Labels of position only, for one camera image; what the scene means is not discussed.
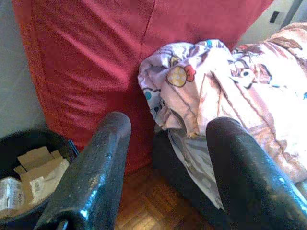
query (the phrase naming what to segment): red bean bag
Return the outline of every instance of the red bean bag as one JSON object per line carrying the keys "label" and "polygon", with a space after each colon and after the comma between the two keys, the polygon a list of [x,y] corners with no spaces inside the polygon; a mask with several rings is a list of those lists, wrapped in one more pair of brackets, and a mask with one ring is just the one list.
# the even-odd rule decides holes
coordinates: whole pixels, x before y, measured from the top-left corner
{"label": "red bean bag", "polygon": [[82,150],[111,111],[132,122],[126,172],[150,162],[154,121],[140,61],[168,43],[233,48],[272,0],[13,0],[48,127]]}

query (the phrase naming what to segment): black bucket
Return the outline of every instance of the black bucket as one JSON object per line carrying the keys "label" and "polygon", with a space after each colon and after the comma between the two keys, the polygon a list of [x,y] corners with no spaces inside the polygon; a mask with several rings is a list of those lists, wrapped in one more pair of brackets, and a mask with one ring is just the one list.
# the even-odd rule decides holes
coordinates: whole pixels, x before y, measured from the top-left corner
{"label": "black bucket", "polygon": [[[56,133],[38,129],[18,132],[0,139],[0,179],[8,176],[19,179],[19,175],[13,170],[20,165],[17,157],[42,146],[46,146],[50,152],[58,150],[69,163],[75,158],[68,141]],[[33,229],[48,201],[49,198],[16,217],[1,219],[0,229]]]}

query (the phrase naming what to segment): gray wall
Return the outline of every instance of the gray wall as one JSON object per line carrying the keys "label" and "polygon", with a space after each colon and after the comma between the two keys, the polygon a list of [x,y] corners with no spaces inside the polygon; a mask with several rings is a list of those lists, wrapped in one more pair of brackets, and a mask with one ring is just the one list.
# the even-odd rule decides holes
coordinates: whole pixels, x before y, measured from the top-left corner
{"label": "gray wall", "polygon": [[0,0],[0,137],[43,126],[12,2]]}

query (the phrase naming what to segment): wooden floor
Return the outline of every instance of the wooden floor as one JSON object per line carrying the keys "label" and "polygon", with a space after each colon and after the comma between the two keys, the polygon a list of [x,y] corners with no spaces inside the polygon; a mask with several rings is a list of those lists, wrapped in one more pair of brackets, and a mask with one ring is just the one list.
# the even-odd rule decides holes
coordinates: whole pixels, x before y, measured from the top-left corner
{"label": "wooden floor", "polygon": [[116,230],[213,230],[151,166],[124,178]]}

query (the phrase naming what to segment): blue dot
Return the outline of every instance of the blue dot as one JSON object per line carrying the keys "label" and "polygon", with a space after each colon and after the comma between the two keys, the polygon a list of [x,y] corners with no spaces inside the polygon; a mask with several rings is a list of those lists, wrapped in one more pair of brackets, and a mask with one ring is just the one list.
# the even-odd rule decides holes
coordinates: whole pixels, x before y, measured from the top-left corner
{"label": "blue dot", "polygon": [[212,47],[212,41],[208,40],[208,41],[207,41],[207,46],[208,46],[209,48],[211,48],[211,47]]}
{"label": "blue dot", "polygon": [[146,97],[146,100],[149,100],[151,99],[152,95],[150,94],[150,92],[146,92],[145,97]]}

